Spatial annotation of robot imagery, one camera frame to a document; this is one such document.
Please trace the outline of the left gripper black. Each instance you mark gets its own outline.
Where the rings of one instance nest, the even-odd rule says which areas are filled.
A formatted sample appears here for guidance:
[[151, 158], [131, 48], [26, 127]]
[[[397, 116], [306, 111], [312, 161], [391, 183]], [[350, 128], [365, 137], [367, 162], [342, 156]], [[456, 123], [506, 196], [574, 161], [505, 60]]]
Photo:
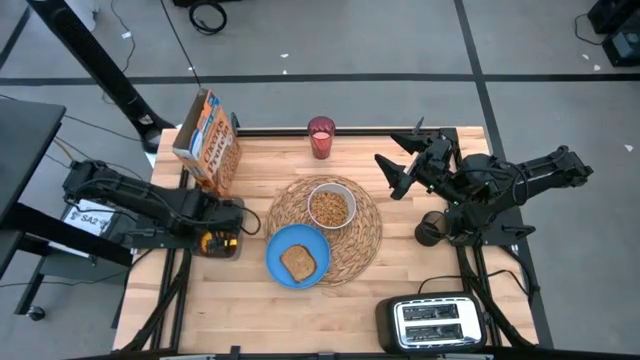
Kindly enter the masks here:
[[226, 232], [238, 234], [244, 223], [244, 201], [240, 198], [211, 200], [205, 203], [197, 221], [211, 232], [208, 241], [210, 256], [227, 256], [228, 235]]

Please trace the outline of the round woven straw placemat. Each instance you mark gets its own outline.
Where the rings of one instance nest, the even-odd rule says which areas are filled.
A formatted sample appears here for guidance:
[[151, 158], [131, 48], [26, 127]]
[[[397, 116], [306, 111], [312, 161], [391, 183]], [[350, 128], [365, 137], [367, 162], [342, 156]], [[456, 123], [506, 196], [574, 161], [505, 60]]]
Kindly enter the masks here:
[[[344, 185], [355, 196], [356, 215], [341, 229], [322, 228], [308, 214], [309, 195], [325, 183]], [[329, 243], [329, 269], [318, 286], [338, 286], [355, 279], [372, 263], [382, 242], [382, 220], [373, 199], [356, 182], [340, 176], [306, 176], [279, 192], [262, 223], [266, 239], [269, 241], [276, 231], [291, 224], [310, 225]]]

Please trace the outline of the red plastic tumbler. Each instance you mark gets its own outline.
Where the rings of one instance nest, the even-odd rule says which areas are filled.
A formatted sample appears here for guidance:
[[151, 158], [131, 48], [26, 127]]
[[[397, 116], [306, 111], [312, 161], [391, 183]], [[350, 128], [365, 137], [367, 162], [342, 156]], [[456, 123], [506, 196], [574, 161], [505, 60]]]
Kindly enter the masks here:
[[313, 156], [316, 159], [326, 159], [330, 156], [335, 123], [326, 116], [311, 119], [307, 126]]

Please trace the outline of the orange Cheerios Protein cereal box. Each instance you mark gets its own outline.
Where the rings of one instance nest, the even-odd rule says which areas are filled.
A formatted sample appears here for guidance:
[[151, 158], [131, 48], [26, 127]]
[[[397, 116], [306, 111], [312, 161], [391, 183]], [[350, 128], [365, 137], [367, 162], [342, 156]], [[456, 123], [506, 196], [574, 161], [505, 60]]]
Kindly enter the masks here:
[[172, 146], [195, 182], [228, 196], [241, 158], [236, 125], [212, 90], [201, 88]]

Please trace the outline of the blue plate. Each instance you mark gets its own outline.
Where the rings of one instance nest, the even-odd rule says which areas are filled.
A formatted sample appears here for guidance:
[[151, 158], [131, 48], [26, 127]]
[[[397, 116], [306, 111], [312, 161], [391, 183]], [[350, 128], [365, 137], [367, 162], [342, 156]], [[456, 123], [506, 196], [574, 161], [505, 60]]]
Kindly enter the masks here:
[[[297, 282], [280, 260], [291, 246], [304, 246], [316, 263], [313, 274]], [[271, 278], [290, 289], [306, 289], [319, 283], [330, 265], [330, 246], [325, 236], [316, 228], [305, 224], [291, 224], [276, 231], [266, 246], [265, 263]]]

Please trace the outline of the black mesh cup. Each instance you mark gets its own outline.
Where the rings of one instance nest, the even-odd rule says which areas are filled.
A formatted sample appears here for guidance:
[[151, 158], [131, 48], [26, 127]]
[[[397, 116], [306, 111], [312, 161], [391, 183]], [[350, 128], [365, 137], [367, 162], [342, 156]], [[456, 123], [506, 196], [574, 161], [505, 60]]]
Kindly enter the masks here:
[[414, 236], [423, 246], [433, 247], [449, 234], [449, 225], [443, 212], [427, 212], [415, 227]]

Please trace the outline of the black aluminium table frame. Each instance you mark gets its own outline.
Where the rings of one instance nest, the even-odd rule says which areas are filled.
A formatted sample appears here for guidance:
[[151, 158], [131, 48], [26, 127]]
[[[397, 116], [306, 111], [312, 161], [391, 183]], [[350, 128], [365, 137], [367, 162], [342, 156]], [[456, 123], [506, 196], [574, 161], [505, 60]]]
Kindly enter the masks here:
[[374, 308], [386, 297], [457, 290], [458, 263], [447, 244], [418, 245], [413, 229], [421, 216], [442, 201], [420, 188], [400, 201], [389, 196], [374, 162], [381, 153], [399, 163], [409, 156], [384, 127], [346, 127], [336, 132], [331, 156], [312, 156], [305, 128], [244, 128], [239, 131], [242, 158], [235, 193], [252, 210], [251, 223], [263, 222], [274, 197], [306, 175], [334, 174], [360, 184], [375, 200], [383, 223], [381, 248], [358, 278], [333, 287], [290, 290], [268, 275], [262, 236], [244, 240], [235, 261], [197, 258], [192, 262], [183, 305], [172, 305], [163, 340], [179, 340], [183, 353], [226, 353], [239, 346], [245, 354], [276, 352], [350, 352], [372, 354], [379, 345]]

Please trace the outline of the brown toast slice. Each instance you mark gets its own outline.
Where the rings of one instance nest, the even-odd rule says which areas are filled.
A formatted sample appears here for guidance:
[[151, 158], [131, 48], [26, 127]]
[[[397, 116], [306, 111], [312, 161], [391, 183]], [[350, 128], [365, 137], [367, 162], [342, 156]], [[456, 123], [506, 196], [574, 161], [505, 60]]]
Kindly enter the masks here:
[[287, 248], [280, 255], [280, 262], [296, 283], [310, 278], [317, 269], [317, 264], [310, 251], [300, 244]]

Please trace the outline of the black equipment case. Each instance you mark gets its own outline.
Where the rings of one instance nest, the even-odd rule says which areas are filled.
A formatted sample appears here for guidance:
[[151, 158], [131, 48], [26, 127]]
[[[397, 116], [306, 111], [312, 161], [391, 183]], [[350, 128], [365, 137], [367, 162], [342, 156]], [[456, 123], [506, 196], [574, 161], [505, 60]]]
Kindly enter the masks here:
[[640, 66], [640, 0], [597, 0], [587, 18], [614, 67]]

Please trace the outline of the brown cereal pieces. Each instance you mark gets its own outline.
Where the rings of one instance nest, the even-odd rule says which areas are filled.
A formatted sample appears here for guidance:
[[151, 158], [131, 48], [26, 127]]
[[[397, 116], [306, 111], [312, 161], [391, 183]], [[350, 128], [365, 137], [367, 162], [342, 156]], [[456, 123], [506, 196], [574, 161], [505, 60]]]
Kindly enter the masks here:
[[311, 215], [325, 227], [343, 225], [349, 217], [349, 209], [343, 195], [334, 192], [317, 192], [311, 198]]

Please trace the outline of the white ceramic bowl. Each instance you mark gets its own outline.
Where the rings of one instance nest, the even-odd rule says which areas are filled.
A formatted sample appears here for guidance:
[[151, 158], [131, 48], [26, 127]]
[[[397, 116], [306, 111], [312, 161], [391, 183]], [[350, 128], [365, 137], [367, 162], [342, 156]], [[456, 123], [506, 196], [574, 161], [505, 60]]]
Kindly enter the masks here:
[[[320, 225], [311, 215], [311, 209], [310, 209], [310, 205], [311, 205], [311, 198], [312, 196], [317, 193], [317, 192], [334, 192], [334, 193], [339, 193], [341, 195], [344, 196], [347, 205], [348, 205], [348, 209], [349, 209], [349, 217], [348, 220], [341, 226], [338, 227], [325, 227], [323, 225]], [[357, 211], [357, 203], [356, 203], [356, 199], [354, 194], [344, 185], [341, 184], [337, 184], [337, 183], [325, 183], [325, 184], [321, 184], [319, 186], [317, 186], [309, 195], [308, 200], [307, 200], [307, 211], [308, 214], [311, 218], [311, 220], [317, 224], [318, 226], [325, 228], [325, 229], [329, 229], [329, 230], [337, 230], [337, 229], [341, 229], [343, 227], [345, 227], [346, 225], [348, 225], [355, 217], [356, 215], [356, 211]]]

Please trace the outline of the black and silver toaster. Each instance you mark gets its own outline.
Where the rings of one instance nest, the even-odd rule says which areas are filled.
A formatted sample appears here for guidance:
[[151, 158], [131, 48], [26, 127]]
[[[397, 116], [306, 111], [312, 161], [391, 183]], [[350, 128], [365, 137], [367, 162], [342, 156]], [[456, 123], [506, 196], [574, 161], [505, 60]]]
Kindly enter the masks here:
[[388, 354], [472, 352], [487, 341], [478, 300], [468, 292], [395, 296], [375, 307], [378, 341]]

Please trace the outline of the black desk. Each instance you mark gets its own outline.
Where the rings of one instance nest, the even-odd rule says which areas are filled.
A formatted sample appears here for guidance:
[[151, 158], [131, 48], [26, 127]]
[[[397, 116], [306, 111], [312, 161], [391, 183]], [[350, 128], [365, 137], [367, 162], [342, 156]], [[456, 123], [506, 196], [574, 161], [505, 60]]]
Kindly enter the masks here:
[[44, 157], [65, 112], [62, 105], [0, 99], [0, 224]]

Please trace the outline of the red yellow apple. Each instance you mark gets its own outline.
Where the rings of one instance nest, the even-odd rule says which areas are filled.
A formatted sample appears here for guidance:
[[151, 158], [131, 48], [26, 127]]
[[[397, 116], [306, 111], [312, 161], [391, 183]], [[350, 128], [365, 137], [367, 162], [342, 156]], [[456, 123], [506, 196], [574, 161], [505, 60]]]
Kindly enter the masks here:
[[235, 254], [237, 247], [238, 247], [238, 240], [237, 238], [231, 234], [231, 233], [227, 233], [228, 235], [228, 250], [229, 250], [229, 254], [227, 256], [210, 256], [208, 254], [208, 241], [211, 239], [211, 232], [207, 232], [205, 233], [200, 240], [200, 245], [199, 245], [199, 249], [200, 249], [200, 253], [203, 256], [207, 256], [207, 257], [231, 257]]

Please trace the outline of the black slanted stand pole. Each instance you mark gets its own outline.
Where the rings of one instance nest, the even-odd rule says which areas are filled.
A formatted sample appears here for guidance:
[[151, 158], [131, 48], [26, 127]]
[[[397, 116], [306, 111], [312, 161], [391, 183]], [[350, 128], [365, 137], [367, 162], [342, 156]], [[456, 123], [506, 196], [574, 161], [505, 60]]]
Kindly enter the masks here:
[[64, 0], [26, 0], [49, 30], [112, 99], [137, 131], [143, 149], [156, 153], [164, 129], [158, 116]]

